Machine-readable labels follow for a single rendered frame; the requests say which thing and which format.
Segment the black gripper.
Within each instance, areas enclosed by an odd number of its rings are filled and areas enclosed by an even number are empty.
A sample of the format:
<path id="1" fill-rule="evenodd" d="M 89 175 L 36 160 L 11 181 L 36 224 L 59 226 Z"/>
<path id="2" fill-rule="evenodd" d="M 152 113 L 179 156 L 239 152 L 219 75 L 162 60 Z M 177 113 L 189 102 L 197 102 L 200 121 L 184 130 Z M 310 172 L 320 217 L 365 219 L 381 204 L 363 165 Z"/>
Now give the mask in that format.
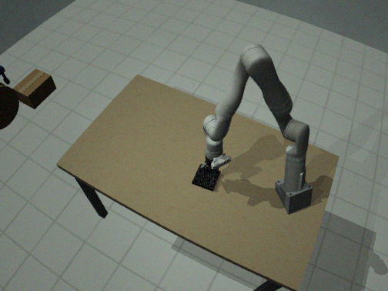
<path id="1" fill-rule="evenodd" d="M 209 172 L 210 174 L 213 175 L 213 169 L 212 169 L 212 167 L 211 167 L 212 161 L 213 161 L 213 160 L 208 159 L 208 158 L 206 157 L 205 163 L 204 163 L 204 164 L 201 164 L 200 166 L 201 166 L 202 170 L 204 170 L 204 171 L 206 171 L 206 172 Z M 206 166 L 208 166 L 208 167 L 206 167 Z M 214 170 L 215 170 L 216 172 L 218 172 L 218 171 L 219 171 L 219 168 L 218 168 L 218 169 L 214 169 Z"/>

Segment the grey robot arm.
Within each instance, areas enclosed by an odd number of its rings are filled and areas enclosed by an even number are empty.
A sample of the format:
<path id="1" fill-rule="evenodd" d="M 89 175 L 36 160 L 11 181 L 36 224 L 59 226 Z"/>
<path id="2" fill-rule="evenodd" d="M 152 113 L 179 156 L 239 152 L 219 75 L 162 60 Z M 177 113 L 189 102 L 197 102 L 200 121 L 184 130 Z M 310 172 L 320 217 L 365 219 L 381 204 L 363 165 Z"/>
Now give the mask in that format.
<path id="1" fill-rule="evenodd" d="M 213 160 L 212 169 L 231 161 L 230 156 L 222 154 L 222 139 L 226 136 L 232 117 L 239 108 L 249 77 L 260 87 L 283 137 L 296 143 L 286 147 L 284 186 L 292 191 L 301 191 L 306 179 L 309 125 L 293 119 L 290 115 L 292 99 L 279 80 L 271 57 L 259 44 L 253 43 L 243 49 L 229 85 L 216 106 L 216 115 L 208 115 L 203 121 L 206 157 Z"/>

